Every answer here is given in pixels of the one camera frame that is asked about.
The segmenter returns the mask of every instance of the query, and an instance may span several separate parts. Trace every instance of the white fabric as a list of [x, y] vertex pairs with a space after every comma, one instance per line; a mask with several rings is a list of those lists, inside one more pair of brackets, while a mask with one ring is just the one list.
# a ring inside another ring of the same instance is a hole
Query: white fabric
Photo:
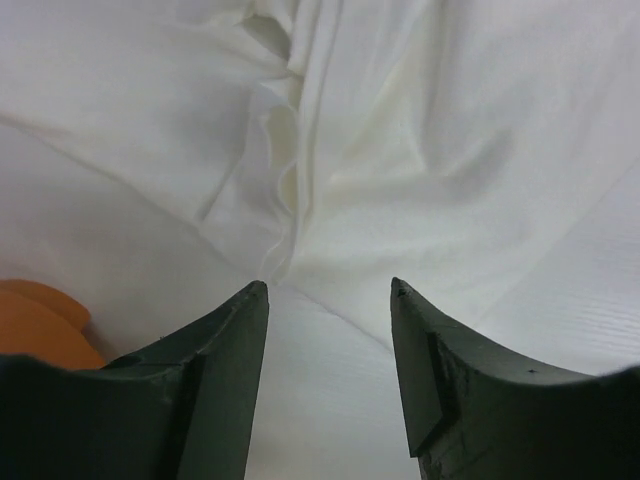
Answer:
[[[110, 357], [208, 313], [249, 280], [193, 228], [11, 128], [0, 127], [0, 278], [61, 288]], [[271, 285], [247, 480], [417, 480], [392, 355]]]
[[417, 479], [392, 276], [542, 360], [638, 357], [637, 10], [0, 0], [0, 275], [110, 356], [281, 280], [247, 478]]

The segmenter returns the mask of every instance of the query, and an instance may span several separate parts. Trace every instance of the white backdrop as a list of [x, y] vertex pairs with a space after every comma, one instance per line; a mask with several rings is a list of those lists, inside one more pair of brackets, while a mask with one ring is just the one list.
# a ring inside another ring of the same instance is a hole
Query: white backdrop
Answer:
[[640, 359], [635, 0], [0, 0], [0, 275], [113, 357], [270, 281], [247, 478], [417, 479], [389, 286]]

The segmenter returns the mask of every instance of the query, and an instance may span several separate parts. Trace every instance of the orange plastic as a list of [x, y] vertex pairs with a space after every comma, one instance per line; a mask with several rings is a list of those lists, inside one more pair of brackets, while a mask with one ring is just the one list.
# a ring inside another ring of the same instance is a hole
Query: orange plastic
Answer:
[[69, 295], [42, 283], [17, 279], [0, 280], [0, 289], [20, 294], [44, 305], [53, 313], [64, 318], [79, 332], [87, 326], [91, 318], [89, 310], [83, 305]]
[[0, 353], [26, 353], [67, 369], [105, 361], [80, 333], [87, 310], [67, 295], [34, 282], [0, 282]]

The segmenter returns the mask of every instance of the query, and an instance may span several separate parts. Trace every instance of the green plastic part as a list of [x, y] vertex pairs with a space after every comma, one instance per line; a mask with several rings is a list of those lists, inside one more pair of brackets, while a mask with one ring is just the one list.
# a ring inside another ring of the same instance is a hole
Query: green plastic part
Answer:
[[266, 285], [102, 370], [0, 356], [0, 478], [242, 480]]
[[409, 451], [428, 480], [640, 479], [640, 368], [589, 377], [509, 350], [392, 285]]

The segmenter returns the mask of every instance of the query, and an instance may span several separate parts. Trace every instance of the orange object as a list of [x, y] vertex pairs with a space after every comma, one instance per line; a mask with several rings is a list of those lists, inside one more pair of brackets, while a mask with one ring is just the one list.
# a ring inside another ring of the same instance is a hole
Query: orange object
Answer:
[[105, 362], [80, 333], [89, 312], [46, 285], [0, 281], [0, 353], [29, 354], [67, 369], [91, 369]]
[[42, 283], [15, 279], [0, 280], [0, 289], [17, 293], [44, 305], [53, 313], [57, 313], [64, 318], [79, 332], [87, 326], [91, 318], [89, 310], [84, 308], [83, 305], [76, 302], [69, 295]]

